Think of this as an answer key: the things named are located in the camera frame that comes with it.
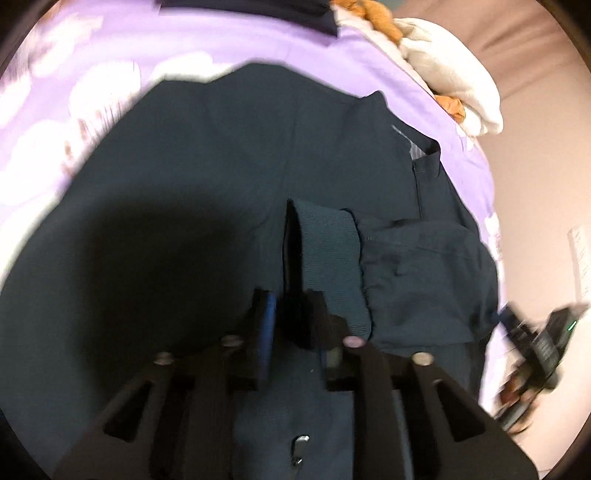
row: orange cloth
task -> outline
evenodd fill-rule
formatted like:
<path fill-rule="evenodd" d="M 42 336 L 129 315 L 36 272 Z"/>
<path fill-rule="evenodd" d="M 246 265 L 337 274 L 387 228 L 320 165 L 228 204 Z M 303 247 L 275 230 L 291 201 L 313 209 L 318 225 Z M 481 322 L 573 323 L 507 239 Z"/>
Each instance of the orange cloth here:
<path fill-rule="evenodd" d="M 392 12 L 388 7 L 375 0 L 363 0 L 365 18 L 371 22 L 374 29 L 386 35 L 396 45 L 402 39 L 402 32 L 392 23 Z"/>
<path fill-rule="evenodd" d="M 337 5 L 353 15 L 369 21 L 375 31 L 381 32 L 394 44 L 398 45 L 403 35 L 400 29 L 392 23 L 392 12 L 388 7 L 376 0 L 332 0 Z M 466 118 L 466 111 L 461 101 L 442 95 L 435 95 L 437 103 L 459 124 Z"/>
<path fill-rule="evenodd" d="M 461 124 L 466 119 L 466 111 L 460 99 L 435 95 L 435 100 L 458 124 Z"/>
<path fill-rule="evenodd" d="M 396 45 L 402 38 L 402 32 L 392 23 L 392 12 L 388 7 L 375 0 L 332 0 L 333 5 L 348 10 L 353 15 L 368 20 L 374 30 L 383 33 Z"/>

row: white towel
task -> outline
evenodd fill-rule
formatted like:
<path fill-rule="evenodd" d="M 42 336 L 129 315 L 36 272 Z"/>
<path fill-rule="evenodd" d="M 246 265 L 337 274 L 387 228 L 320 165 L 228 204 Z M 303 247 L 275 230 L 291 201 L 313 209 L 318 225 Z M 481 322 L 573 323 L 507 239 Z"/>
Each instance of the white towel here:
<path fill-rule="evenodd" d="M 418 18 L 396 18 L 404 37 L 402 57 L 439 95 L 459 98 L 466 110 L 460 124 L 470 136 L 503 130 L 501 97 L 491 74 L 445 28 Z"/>

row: zipper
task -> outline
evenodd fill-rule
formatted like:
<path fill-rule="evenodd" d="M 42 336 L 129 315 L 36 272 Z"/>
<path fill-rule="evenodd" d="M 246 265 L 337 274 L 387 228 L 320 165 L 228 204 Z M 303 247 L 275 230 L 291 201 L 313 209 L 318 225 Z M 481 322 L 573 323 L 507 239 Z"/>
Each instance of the zipper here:
<path fill-rule="evenodd" d="M 304 452 L 309 441 L 310 437 L 307 435 L 300 435 L 294 439 L 291 445 L 291 465 L 288 480 L 296 480 L 301 464 L 304 462 Z"/>

